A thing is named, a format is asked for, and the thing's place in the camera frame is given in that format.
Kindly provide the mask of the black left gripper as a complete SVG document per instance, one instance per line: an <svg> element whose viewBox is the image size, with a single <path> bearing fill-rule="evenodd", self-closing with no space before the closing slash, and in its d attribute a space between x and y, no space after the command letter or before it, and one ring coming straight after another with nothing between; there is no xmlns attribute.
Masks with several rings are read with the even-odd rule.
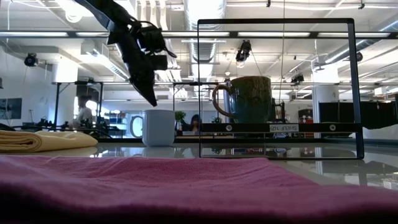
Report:
<svg viewBox="0 0 398 224"><path fill-rule="evenodd" d="M115 24L109 30L108 43L119 48L130 84L156 107L155 71L167 69L167 57L177 57L166 46L162 29L148 21Z"/></svg>

